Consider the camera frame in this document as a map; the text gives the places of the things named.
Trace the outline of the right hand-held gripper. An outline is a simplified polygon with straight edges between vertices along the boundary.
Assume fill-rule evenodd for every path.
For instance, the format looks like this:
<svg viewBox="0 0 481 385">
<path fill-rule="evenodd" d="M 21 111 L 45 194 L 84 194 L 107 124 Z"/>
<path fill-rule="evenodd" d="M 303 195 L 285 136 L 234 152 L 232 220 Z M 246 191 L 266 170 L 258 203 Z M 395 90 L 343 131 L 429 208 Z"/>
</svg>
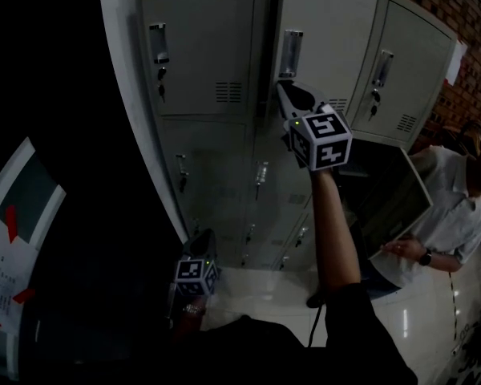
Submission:
<svg viewBox="0 0 481 385">
<path fill-rule="evenodd" d="M 276 83 L 278 106 L 284 119 L 284 141 L 301 168 L 321 171 L 346 164 L 353 134 L 344 115 L 326 104 L 313 87 L 293 80 Z M 316 109 L 294 117 L 296 109 Z"/>
</svg>

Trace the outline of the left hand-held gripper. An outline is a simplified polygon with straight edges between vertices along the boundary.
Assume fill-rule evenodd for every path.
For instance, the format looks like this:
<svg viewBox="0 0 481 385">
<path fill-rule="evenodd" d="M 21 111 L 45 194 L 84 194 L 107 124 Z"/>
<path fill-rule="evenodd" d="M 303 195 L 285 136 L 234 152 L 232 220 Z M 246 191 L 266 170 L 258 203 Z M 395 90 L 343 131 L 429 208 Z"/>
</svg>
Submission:
<svg viewBox="0 0 481 385">
<path fill-rule="evenodd" d="M 182 296 L 200 297 L 214 293 L 220 272 L 216 266 L 216 234 L 205 229 L 183 246 L 174 282 Z"/>
</svg>

